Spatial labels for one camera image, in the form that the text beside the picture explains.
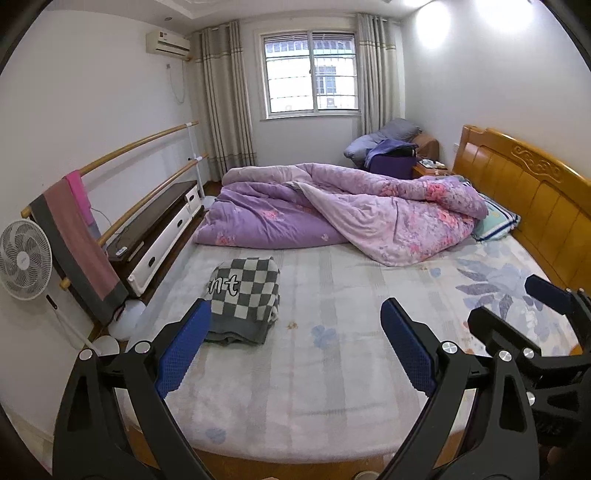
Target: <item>wooden headboard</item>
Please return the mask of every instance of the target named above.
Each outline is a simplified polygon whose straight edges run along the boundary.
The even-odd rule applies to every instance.
[[[464,126],[453,171],[521,215],[513,236],[557,286],[591,292],[591,182],[496,130]]]

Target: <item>ceiling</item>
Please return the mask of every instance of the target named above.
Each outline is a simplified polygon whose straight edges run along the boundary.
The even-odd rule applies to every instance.
[[[293,11],[365,12],[404,18],[431,0],[54,0],[48,9],[83,10],[133,18],[188,34],[237,18]]]

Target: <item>power cord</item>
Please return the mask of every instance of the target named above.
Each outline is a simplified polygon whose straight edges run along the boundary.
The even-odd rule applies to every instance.
[[[103,212],[101,212],[100,210],[97,210],[96,208],[92,208],[92,207],[90,207],[90,209],[91,209],[93,212],[100,213],[100,214],[101,214],[103,217],[105,217],[105,220],[107,220],[107,222],[109,222],[109,226],[113,226],[113,222],[111,222],[111,221],[109,220],[109,217],[107,217],[107,216],[106,216],[106,215],[105,215]]]
[[[186,96],[187,96],[187,88],[186,88],[185,81],[184,81],[184,61],[181,60],[181,72],[182,72],[182,75],[183,75],[183,99],[182,100],[179,100],[178,99],[177,92],[174,91],[173,72],[172,72],[172,69],[170,67],[170,63],[167,63],[166,64],[166,69],[168,70],[168,79],[170,81],[170,88],[173,91],[174,99],[177,101],[177,103],[179,105],[182,105],[184,103],[184,101],[185,101]]]

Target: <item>nightstand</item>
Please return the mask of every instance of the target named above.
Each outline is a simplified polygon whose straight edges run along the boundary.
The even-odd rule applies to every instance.
[[[418,179],[420,177],[424,177],[425,175],[431,177],[447,177],[449,175],[453,175],[453,173],[449,170],[441,168],[425,168],[420,163],[417,163],[413,167],[413,178]]]

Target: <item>white wall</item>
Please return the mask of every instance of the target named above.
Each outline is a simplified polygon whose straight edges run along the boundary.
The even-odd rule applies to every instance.
[[[74,11],[48,11],[33,24],[0,76],[0,226],[68,172],[193,119],[188,97],[176,104],[165,68],[172,64],[180,96],[180,62],[145,52],[152,28]],[[93,206],[117,219],[189,155],[183,131],[101,167],[85,177]],[[104,231],[106,220],[95,217]],[[55,276],[50,293],[89,333],[90,320]],[[0,289],[0,401],[46,434],[77,353],[52,318],[43,297],[23,303]]]
[[[591,72],[558,21],[539,0],[530,5],[514,1],[516,10],[491,24],[495,11],[484,19],[479,5],[487,0],[443,0],[450,15],[449,32],[429,38],[429,18],[413,14],[402,25],[407,118],[434,135],[451,165],[453,144],[462,125],[493,127],[532,143],[591,177],[586,155],[591,125]],[[524,2],[525,14],[517,1]],[[519,31],[507,30],[531,23]],[[432,31],[441,26],[440,12]]]
[[[353,16],[294,15],[264,20],[248,19],[241,24],[253,142],[261,166],[309,162],[353,166],[353,163],[343,156],[343,151],[361,134],[359,116],[265,119],[265,93],[258,56],[261,35],[315,28],[354,32],[357,30],[357,20]]]

